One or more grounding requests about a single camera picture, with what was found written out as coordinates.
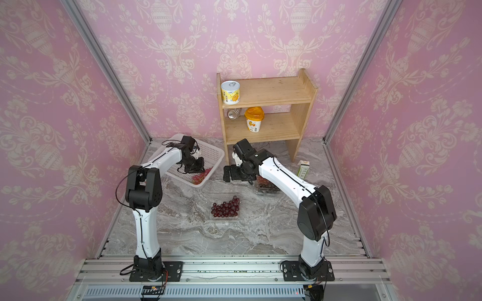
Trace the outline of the light red grape bunch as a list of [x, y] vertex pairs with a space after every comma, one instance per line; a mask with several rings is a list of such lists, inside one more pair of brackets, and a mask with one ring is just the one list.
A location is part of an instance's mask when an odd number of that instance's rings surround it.
[[273, 184], [267, 179], [257, 176], [257, 185], [259, 188], [272, 188]]

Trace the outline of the clear plastic container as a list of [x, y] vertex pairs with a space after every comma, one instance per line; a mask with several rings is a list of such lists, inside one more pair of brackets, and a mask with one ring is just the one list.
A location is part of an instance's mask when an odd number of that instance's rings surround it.
[[242, 200], [239, 193], [213, 193], [207, 197], [207, 220], [235, 222], [241, 217]]
[[256, 176], [253, 188], [258, 194], [277, 194], [281, 191], [275, 184], [261, 176]]

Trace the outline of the dark red grape bunch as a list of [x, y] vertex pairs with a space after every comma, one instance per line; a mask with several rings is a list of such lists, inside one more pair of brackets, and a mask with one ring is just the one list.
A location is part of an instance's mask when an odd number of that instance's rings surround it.
[[211, 215], [214, 218], [237, 218], [240, 211], [240, 198], [233, 196], [231, 200], [213, 203]]

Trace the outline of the pink red grape bunch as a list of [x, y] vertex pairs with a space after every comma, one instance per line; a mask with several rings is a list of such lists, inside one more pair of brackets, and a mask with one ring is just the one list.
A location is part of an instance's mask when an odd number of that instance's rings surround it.
[[204, 172], [202, 172], [202, 173], [194, 174], [194, 175], [192, 176], [192, 183], [193, 183], [194, 185], [201, 184], [201, 183], [204, 181], [204, 179], [209, 175], [209, 173], [211, 172], [211, 170], [212, 170], [212, 169], [209, 168], [209, 169], [206, 169], [206, 170], [205, 170]]

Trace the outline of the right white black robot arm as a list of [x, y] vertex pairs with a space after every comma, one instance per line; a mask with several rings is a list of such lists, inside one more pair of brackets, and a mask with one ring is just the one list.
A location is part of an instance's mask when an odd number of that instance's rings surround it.
[[330, 247], [330, 230], [337, 219], [331, 191], [316, 187], [285, 168], [268, 150], [255, 149], [247, 139], [233, 147], [235, 164], [223, 168], [223, 180], [253, 183], [267, 179], [288, 196], [297, 208], [297, 226], [303, 234], [299, 269], [306, 280], [333, 281], [331, 263], [325, 257]]

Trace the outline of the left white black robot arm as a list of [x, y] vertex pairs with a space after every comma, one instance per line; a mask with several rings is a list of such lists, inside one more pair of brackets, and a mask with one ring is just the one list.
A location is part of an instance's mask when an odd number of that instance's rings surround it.
[[133, 165], [124, 177], [125, 207], [133, 211], [137, 247], [133, 264], [120, 271], [131, 282], [168, 282], [168, 269], [162, 261], [157, 237], [156, 216], [163, 198], [161, 176], [172, 166], [184, 167], [186, 173], [202, 173], [204, 159], [197, 155], [197, 141], [184, 135], [180, 141], [169, 140], [161, 154], [142, 165]]

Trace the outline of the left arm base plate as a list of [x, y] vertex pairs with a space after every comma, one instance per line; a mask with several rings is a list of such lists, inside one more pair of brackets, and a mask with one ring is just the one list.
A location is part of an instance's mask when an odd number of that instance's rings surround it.
[[130, 282], [179, 282], [183, 271], [183, 262], [163, 261], [161, 272], [145, 272], [138, 269], [129, 276]]

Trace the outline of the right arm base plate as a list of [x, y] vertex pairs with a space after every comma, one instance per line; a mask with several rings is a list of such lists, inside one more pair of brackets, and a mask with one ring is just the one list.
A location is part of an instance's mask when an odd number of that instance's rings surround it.
[[332, 264], [326, 260], [322, 260], [315, 267], [310, 267], [304, 262], [285, 260], [280, 264], [280, 269], [285, 282], [335, 280]]

